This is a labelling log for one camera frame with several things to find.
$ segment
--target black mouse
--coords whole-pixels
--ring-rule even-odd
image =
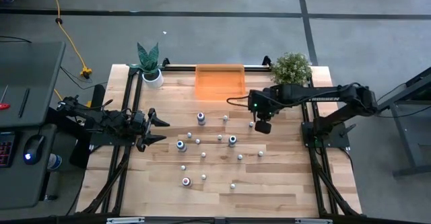
[[[42,135],[33,135],[27,140],[23,152],[24,163],[33,165],[39,162],[44,141],[45,136]]]

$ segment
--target orange plastic bin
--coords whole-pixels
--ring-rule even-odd
[[[197,65],[195,95],[198,100],[226,100],[245,92],[244,65]]]

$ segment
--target yellow cord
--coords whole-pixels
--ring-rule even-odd
[[[57,17],[60,18],[60,3],[59,3],[59,0],[55,0],[55,3],[57,4],[57,14],[58,14]],[[70,44],[72,45],[74,51],[76,52],[76,55],[78,55],[78,57],[79,57],[79,59],[80,59],[80,61],[82,63],[83,71],[86,71],[88,69],[87,65],[84,62],[84,60],[82,59],[82,57],[81,57],[80,53],[78,52],[78,50],[76,49],[76,46],[75,46],[75,44],[72,41],[72,38],[70,38],[70,36],[66,32],[66,30],[62,27],[62,25],[60,24],[60,22],[57,22],[57,24],[59,25],[59,27],[63,31],[63,33],[66,35],[67,39],[69,39]]]
[[[59,99],[61,101],[63,101],[63,98],[60,96],[60,93],[56,89],[54,89],[54,92],[57,94],[57,96],[59,97]]]

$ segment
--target concrete floor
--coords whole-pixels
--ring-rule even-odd
[[[306,0],[309,13],[429,14],[431,0]],[[64,9],[127,11],[212,11],[300,13],[299,0],[60,0]],[[10,7],[54,9],[54,0],[16,0]],[[159,42],[160,58],[173,63],[244,63],[285,51],[308,54],[300,18],[62,16],[82,57],[93,68],[94,83],[107,81],[113,63],[136,63],[136,42]],[[0,15],[0,35],[34,42],[66,41],[53,15]],[[431,65],[430,20],[310,20],[319,65],[329,66],[335,84],[369,85],[379,97]],[[79,59],[67,44],[64,68],[74,74]],[[82,83],[83,87],[91,85]],[[56,88],[64,95],[91,100],[60,73]],[[57,102],[53,97],[52,105]],[[407,166],[392,119],[355,117],[350,132],[355,179],[364,214],[370,217],[429,222],[431,174],[392,177]],[[70,149],[55,147],[60,154]],[[64,166],[60,199],[33,209],[0,211],[0,219],[64,215],[83,172]]]

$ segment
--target wooden table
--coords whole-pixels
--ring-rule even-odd
[[[125,65],[113,65],[105,101],[114,99],[107,109],[120,110],[127,73]],[[332,86],[328,67],[313,67],[316,87]],[[129,161],[121,215],[188,217],[317,217],[310,157],[302,145],[300,107],[288,108],[271,120],[269,135],[248,127],[253,119],[246,108],[225,101],[202,102],[195,99],[194,72],[163,72],[164,85],[148,89],[143,85],[139,109],[154,107],[160,119],[171,127],[152,127],[152,133],[166,135],[166,140],[140,153],[134,147]],[[273,85],[268,73],[246,73],[246,90]],[[133,102],[136,79],[131,90]],[[336,103],[319,103],[322,116],[337,109]],[[196,115],[204,112],[206,125],[197,124]],[[229,121],[223,122],[224,115]],[[223,136],[222,142],[217,135]],[[228,147],[228,137],[236,135],[235,147]],[[187,145],[178,152],[176,142]],[[86,208],[106,182],[112,147],[99,148],[91,154],[79,196],[77,211]],[[242,154],[244,159],[237,160]],[[333,183],[353,209],[360,203],[349,159],[338,149],[328,149]],[[190,177],[193,185],[182,186]],[[327,190],[322,187],[329,209]]]

